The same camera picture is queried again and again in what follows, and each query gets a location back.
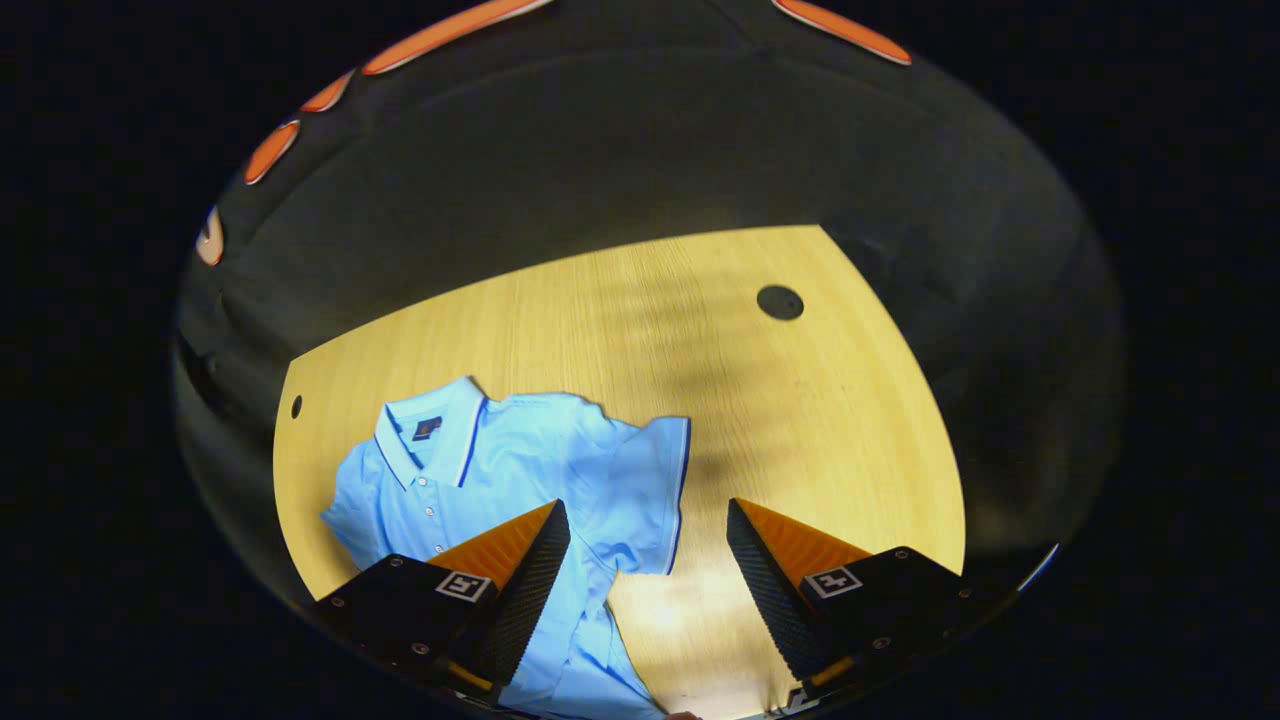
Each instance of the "light blue polo shirt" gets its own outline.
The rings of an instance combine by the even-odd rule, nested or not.
[[[567,719],[658,720],[604,600],[620,571],[671,573],[689,441],[687,418],[635,428],[575,395],[490,401],[462,377],[387,404],[374,438],[338,468],[321,518],[364,570],[393,552],[430,560],[563,500],[568,550],[499,702]]]

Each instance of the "table surface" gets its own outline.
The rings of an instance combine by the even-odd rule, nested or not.
[[[764,286],[804,300],[778,320]],[[724,541],[742,497],[869,552],[913,546],[955,573],[964,502],[942,416],[897,327],[817,225],[600,250],[431,297],[293,360],[275,429],[289,552],[321,597],[357,574],[320,519],[384,402],[471,375],[492,398],[570,392],[644,425],[692,419],[669,577],[609,593],[632,664],[667,711],[759,715],[799,683]],[[297,419],[293,400],[303,397]]]

